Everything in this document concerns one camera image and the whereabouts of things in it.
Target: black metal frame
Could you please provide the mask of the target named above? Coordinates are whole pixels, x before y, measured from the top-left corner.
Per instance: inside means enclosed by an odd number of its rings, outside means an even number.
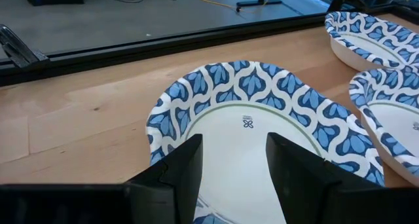
[[[363,12],[374,15],[392,13],[410,22],[419,21],[417,12],[398,5],[383,5],[381,7],[363,10]],[[53,53],[48,54],[50,63],[42,69],[20,69],[13,65],[9,59],[2,59],[0,60],[0,86],[35,81],[188,50],[314,28],[324,24],[325,15],[326,13],[320,13],[282,18],[182,33],[108,47]]]

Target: printed logo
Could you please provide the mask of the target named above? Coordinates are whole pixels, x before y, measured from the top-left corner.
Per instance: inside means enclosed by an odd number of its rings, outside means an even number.
[[[414,122],[413,123],[413,129],[419,130],[419,122]]]
[[[250,116],[244,115],[243,116],[243,127],[245,128],[253,128],[253,119]]]

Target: blue patterned paper plate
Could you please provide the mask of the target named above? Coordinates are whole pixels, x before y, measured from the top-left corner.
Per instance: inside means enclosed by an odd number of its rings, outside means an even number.
[[[335,54],[357,70],[419,67],[419,35],[403,26],[358,12],[331,12],[325,27]]]
[[[285,223],[268,171],[268,132],[384,185],[381,160],[355,115],[272,64],[199,67],[161,95],[147,121],[151,164],[203,134],[195,224]]]
[[[358,73],[349,93],[383,161],[419,186],[418,68]]]

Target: wooden table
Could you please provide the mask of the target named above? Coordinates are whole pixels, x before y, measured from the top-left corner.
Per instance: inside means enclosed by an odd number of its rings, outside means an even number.
[[[419,32],[398,17],[382,18]],[[0,88],[0,183],[126,181],[149,165],[145,122],[158,97],[212,62],[284,67],[359,118],[348,95],[357,71],[329,41],[320,27]],[[406,185],[385,171],[387,184]]]

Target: black stand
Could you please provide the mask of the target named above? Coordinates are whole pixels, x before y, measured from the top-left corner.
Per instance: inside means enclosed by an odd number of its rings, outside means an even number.
[[[246,6],[255,6],[255,5],[263,5],[265,4],[265,0],[257,0],[257,1],[242,1],[237,2],[238,7],[246,7]],[[274,5],[282,3],[281,0],[268,0],[265,5]]]

